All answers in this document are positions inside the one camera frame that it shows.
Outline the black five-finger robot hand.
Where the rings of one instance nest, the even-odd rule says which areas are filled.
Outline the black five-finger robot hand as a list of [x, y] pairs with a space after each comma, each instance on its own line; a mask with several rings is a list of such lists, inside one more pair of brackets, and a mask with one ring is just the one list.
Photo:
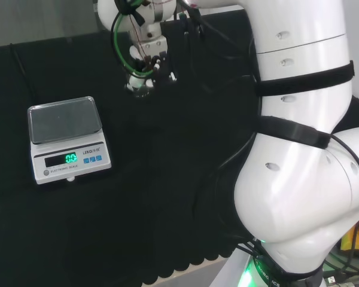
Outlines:
[[134, 42], [129, 54], [132, 68], [126, 84], [128, 90], [143, 93], [177, 82], [164, 36], [152, 41]]

